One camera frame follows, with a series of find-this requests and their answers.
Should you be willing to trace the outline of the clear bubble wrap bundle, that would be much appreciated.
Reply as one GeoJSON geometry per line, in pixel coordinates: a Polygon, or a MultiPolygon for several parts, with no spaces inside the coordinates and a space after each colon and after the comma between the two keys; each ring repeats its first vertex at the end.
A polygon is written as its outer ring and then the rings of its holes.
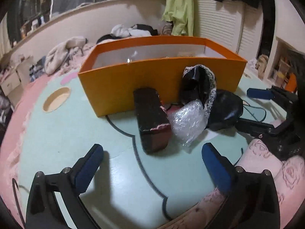
{"type": "Polygon", "coordinates": [[[193,100],[169,115],[172,132],[182,147],[189,147],[205,130],[209,111],[200,100],[193,100]]]}

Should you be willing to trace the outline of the black lace garment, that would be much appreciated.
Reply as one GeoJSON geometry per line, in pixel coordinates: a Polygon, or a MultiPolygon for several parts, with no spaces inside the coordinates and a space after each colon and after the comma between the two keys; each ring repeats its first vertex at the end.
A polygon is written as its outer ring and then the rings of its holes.
{"type": "Polygon", "coordinates": [[[216,77],[209,68],[195,65],[184,69],[179,90],[179,98],[183,105],[199,100],[203,106],[204,116],[208,119],[216,95],[216,77]]]}

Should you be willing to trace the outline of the dark glossy rectangular box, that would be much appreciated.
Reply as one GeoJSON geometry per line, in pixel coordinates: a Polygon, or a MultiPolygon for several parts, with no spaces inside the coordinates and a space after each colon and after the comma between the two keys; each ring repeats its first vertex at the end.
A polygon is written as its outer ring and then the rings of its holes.
{"type": "Polygon", "coordinates": [[[154,88],[144,87],[135,90],[133,96],[144,152],[149,155],[165,149],[172,136],[172,129],[158,92],[154,88]]]}

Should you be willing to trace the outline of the pink floral blanket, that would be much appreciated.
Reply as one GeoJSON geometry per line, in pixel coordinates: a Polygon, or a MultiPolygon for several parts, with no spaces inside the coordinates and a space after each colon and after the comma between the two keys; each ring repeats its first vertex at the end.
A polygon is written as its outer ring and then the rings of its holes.
{"type": "MultiPolygon", "coordinates": [[[[237,162],[244,170],[258,173],[270,170],[277,190],[280,227],[304,228],[304,158],[293,156],[280,161],[260,139],[253,139],[237,162]]],[[[218,188],[192,208],[161,228],[203,228],[216,214],[224,196],[218,188]]]]}

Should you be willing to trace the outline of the lime green hanging garment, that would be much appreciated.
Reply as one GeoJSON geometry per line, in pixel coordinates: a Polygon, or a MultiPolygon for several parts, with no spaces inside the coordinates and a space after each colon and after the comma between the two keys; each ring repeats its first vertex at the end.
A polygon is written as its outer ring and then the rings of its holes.
{"type": "Polygon", "coordinates": [[[193,36],[194,0],[166,0],[163,21],[172,22],[172,35],[193,36]]]}

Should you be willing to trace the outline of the white drawer cabinet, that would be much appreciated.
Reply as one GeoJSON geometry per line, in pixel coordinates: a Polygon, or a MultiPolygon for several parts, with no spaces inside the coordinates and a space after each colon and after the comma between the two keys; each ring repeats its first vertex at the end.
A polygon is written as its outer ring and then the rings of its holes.
{"type": "Polygon", "coordinates": [[[18,104],[27,84],[30,83],[30,67],[33,64],[33,57],[29,56],[13,67],[8,76],[6,76],[1,83],[4,95],[13,106],[18,104]]]}

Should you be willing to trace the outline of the orange cardboard box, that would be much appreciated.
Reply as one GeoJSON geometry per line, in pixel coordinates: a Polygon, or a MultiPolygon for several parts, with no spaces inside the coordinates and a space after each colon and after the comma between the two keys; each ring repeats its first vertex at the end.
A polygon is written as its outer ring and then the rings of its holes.
{"type": "Polygon", "coordinates": [[[97,44],[78,77],[96,116],[131,111],[133,92],[154,88],[164,104],[179,100],[187,67],[203,65],[216,77],[217,88],[234,92],[246,60],[224,46],[188,36],[150,36],[97,44]]]}

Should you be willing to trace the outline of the cream knit sweater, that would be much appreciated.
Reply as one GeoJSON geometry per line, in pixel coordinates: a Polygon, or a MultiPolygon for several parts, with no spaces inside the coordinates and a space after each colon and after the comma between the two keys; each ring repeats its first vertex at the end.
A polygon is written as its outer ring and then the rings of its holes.
{"type": "Polygon", "coordinates": [[[82,48],[87,43],[87,38],[76,36],[69,38],[66,41],[56,45],[46,55],[44,63],[44,71],[48,76],[51,76],[66,60],[71,49],[82,48]]]}

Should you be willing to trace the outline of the white clothes pile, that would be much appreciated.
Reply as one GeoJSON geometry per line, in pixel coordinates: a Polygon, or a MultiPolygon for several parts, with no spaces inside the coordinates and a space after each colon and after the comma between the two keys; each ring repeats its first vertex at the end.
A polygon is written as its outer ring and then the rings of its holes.
{"type": "Polygon", "coordinates": [[[118,24],[114,26],[111,30],[111,34],[115,37],[121,38],[151,36],[151,33],[149,31],[127,28],[123,24],[118,24]]]}

